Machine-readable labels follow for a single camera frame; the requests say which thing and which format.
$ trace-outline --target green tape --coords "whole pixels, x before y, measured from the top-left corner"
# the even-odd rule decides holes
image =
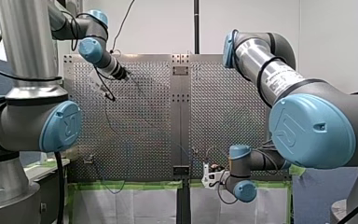
[[[262,189],[285,189],[292,186],[291,181],[254,181],[258,188]],[[195,189],[203,189],[204,186],[200,179],[192,179],[190,187]]]
[[[293,194],[293,188],[292,188],[292,184],[290,184],[287,189],[286,224],[291,224],[291,221],[292,221],[292,194]]]
[[[296,165],[291,165],[289,168],[289,174],[290,175],[298,175],[298,176],[302,176],[305,172],[305,168],[304,167],[299,167]]]
[[[92,183],[74,183],[70,184],[74,190],[100,190],[122,188],[124,181],[97,181]],[[126,182],[123,189],[151,190],[151,189],[180,189],[181,181],[163,181],[163,182]]]

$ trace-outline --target gray robot arm segment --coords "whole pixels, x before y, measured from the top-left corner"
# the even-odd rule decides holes
[[[287,162],[277,150],[254,149],[248,146],[230,148],[230,174],[226,180],[227,190],[238,200],[249,203],[256,196],[256,186],[250,180],[251,171],[268,171],[288,169]]]

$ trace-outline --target pegboard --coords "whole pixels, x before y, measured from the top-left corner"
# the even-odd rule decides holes
[[[265,141],[267,109],[253,84],[222,66],[222,55],[117,59],[131,78],[107,81],[117,97],[109,102],[90,87],[92,65],[79,55],[64,58],[65,88],[83,110],[71,182],[172,180],[172,167],[178,164],[190,165],[191,177],[200,178],[209,147],[219,148],[211,150],[211,160],[225,165],[222,151],[228,154],[231,145],[259,147]],[[84,162],[89,155],[95,164]],[[284,180],[289,175],[253,176]]]
[[[190,145],[194,158],[193,178],[202,177],[202,163],[208,148],[213,163],[227,166],[229,147],[244,144],[260,147],[267,139],[267,108],[254,84],[234,69],[222,65],[222,55],[191,57]],[[287,180],[287,171],[270,175],[253,171],[252,179]]]
[[[105,81],[115,102],[91,89],[91,64],[79,55],[64,59],[65,88],[83,111],[78,159],[71,162],[70,181],[171,180],[171,55],[119,57],[131,78]],[[84,161],[89,155],[94,156],[94,164]]]

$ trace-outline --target robot end effector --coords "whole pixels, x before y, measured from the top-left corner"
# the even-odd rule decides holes
[[[256,184],[251,180],[251,171],[278,172],[288,169],[291,163],[277,150],[236,145],[229,149],[229,172],[212,170],[210,173],[209,163],[205,162],[203,165],[202,183],[205,188],[219,190],[218,185],[223,185],[236,199],[250,203],[257,194]]]
[[[53,3],[48,3],[51,33],[58,40],[81,39],[79,54],[106,77],[127,79],[127,71],[106,50],[108,19],[99,10],[91,10],[72,17],[69,21]]]

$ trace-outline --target robotic arm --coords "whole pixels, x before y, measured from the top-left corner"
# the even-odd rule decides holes
[[[289,163],[316,169],[358,166],[358,92],[346,94],[324,80],[303,78],[295,71],[290,44],[277,34],[233,31],[223,61],[252,81],[271,107],[268,128],[277,149],[271,158],[282,168]],[[246,180],[249,170],[260,169],[252,153],[246,147],[230,149],[226,187],[243,202],[255,197],[255,186]],[[358,179],[346,206],[351,212],[338,223],[358,223]]]
[[[0,98],[0,223],[40,222],[39,187],[28,182],[19,152],[64,151],[81,130],[80,108],[57,81],[52,38],[81,39],[79,53],[102,76],[127,77],[105,50],[106,16],[97,10],[79,16],[67,19],[50,1],[0,0],[2,39],[15,74],[0,72],[14,79]]]

